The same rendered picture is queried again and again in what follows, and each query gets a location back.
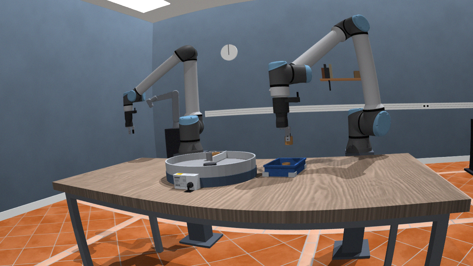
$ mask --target baseboard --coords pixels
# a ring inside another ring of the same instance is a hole
[[[66,199],[66,194],[61,193],[61,194],[54,195],[54,196],[49,197],[49,198],[38,200],[38,201],[28,203],[28,204],[20,206],[20,207],[16,207],[16,208],[1,212],[0,213],[0,221],[3,221],[5,219],[11,218],[11,217],[15,217],[15,216],[20,215],[20,214],[30,212],[32,210],[42,208],[44,206],[51,205],[53,203],[56,203],[56,202],[59,202],[59,201],[65,200],[65,199]]]
[[[421,163],[441,163],[441,162],[458,162],[458,161],[470,161],[470,155],[465,156],[452,156],[452,157],[435,157],[435,158],[420,158],[417,159]]]

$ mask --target robotic arm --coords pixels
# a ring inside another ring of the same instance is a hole
[[[133,126],[133,103],[145,100],[145,91],[148,90],[156,81],[163,77],[179,62],[184,63],[184,93],[185,93],[185,109],[184,116],[179,118],[179,135],[181,144],[179,147],[180,154],[202,152],[203,148],[200,144],[200,133],[204,129],[202,113],[199,111],[199,89],[197,85],[197,50],[190,45],[185,45],[174,51],[164,63],[156,68],[145,80],[143,80],[136,88],[123,94],[123,109],[125,111],[125,127],[128,133],[135,133]],[[171,95],[162,95],[162,97],[170,98]],[[161,96],[149,99],[148,104],[160,100]],[[173,121],[176,122],[175,112],[173,112]]]
[[[289,102],[299,102],[299,97],[289,98],[289,84],[310,82],[310,69],[338,43],[352,37],[363,87],[365,107],[349,111],[349,140],[346,155],[373,154],[369,136],[384,136],[389,131],[391,118],[384,111],[379,95],[376,69],[368,38],[369,23],[362,15],[347,18],[332,27],[330,33],[298,57],[291,64],[285,61],[269,64],[270,92],[276,127],[286,129],[286,144],[292,144],[287,113]]]

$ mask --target metal table frame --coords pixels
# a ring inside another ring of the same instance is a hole
[[[77,200],[89,202],[101,206],[106,206],[118,210],[123,210],[130,213],[138,213],[147,215],[149,217],[149,223],[151,226],[151,232],[153,234],[153,240],[155,250],[158,253],[164,251],[163,244],[161,242],[161,236],[159,234],[159,227],[157,218],[168,219],[173,221],[181,221],[188,223],[188,229],[190,230],[189,236],[194,235],[197,238],[214,237],[220,234],[212,234],[211,227],[223,226],[223,227],[234,227],[234,228],[249,228],[249,229],[267,229],[267,230],[316,230],[316,229],[338,229],[344,228],[343,241],[350,243],[346,247],[348,249],[353,248],[355,250],[361,250],[359,245],[359,232],[361,228],[372,227],[372,226],[386,226],[389,225],[389,238],[385,256],[384,266],[391,266],[394,254],[394,246],[396,243],[397,228],[399,224],[418,223],[418,222],[433,222],[432,231],[430,232],[429,249],[427,250],[427,258],[425,260],[425,266],[440,266],[442,259],[442,253],[445,245],[445,239],[447,237],[448,220],[449,214],[438,214],[430,216],[418,216],[418,217],[407,217],[407,218],[396,218],[396,219],[385,219],[385,220],[371,220],[371,221],[357,221],[357,222],[332,222],[332,223],[305,223],[305,224],[266,224],[266,223],[249,223],[249,222],[228,222],[228,221],[215,221],[206,220],[192,217],[184,217],[177,215],[170,215],[165,213],[157,213],[152,211],[146,211],[138,208],[132,208],[112,203],[107,203],[95,199],[89,199],[82,196],[72,195],[66,193],[67,206],[69,208],[70,220],[76,236],[77,246],[82,258],[84,266],[93,266],[92,258],[87,246],[87,240],[82,228],[82,222],[80,219],[79,208]]]

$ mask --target wooden table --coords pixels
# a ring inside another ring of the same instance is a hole
[[[433,222],[425,265],[439,266],[449,214],[467,212],[471,204],[468,196],[408,153],[307,158],[307,169],[296,177],[262,177],[263,165],[272,159],[258,159],[256,178],[192,193],[167,182],[165,160],[141,158],[53,182],[55,190],[66,193],[85,266],[92,266],[92,260],[78,199],[148,215],[157,252],[163,251],[157,217],[187,222],[189,237],[201,242],[217,237],[212,225],[344,228],[334,259],[364,258],[364,228],[390,225],[386,266],[392,262],[398,225],[416,222]]]

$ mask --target white box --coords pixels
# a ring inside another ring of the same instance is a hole
[[[175,189],[185,189],[187,190],[187,183],[192,182],[194,184],[190,190],[197,190],[201,188],[201,181],[199,179],[199,174],[185,174],[185,173],[175,173],[173,174],[174,178],[174,188]]]

